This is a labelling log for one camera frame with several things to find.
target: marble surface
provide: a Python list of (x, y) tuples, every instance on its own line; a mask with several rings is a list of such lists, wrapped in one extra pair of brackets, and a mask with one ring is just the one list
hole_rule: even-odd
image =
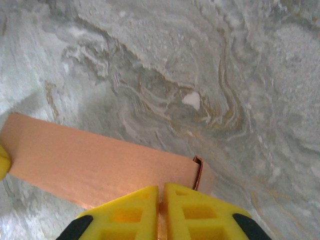
[[(319, 239), (319, 92), (317, 0), (0, 1), (1, 126), (18, 111), (200, 155), (273, 240)], [(0, 183), (1, 240), (54, 240), (82, 211)]]

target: yellow clamp jaw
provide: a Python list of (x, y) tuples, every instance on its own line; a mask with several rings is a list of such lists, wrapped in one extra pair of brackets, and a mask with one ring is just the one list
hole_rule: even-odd
[[(271, 240), (244, 209), (166, 183), (168, 240)], [(149, 186), (83, 212), (56, 240), (157, 240), (158, 187)]]
[(9, 154), (0, 145), (0, 180), (4, 179), (6, 174), (9, 172), (11, 161)]

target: folded copper edge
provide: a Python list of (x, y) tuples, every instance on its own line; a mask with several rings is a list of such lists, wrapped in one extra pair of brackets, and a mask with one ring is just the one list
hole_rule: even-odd
[(11, 113), (0, 144), (9, 173), (85, 209), (147, 186), (177, 183), (209, 194), (212, 170), (185, 156)]

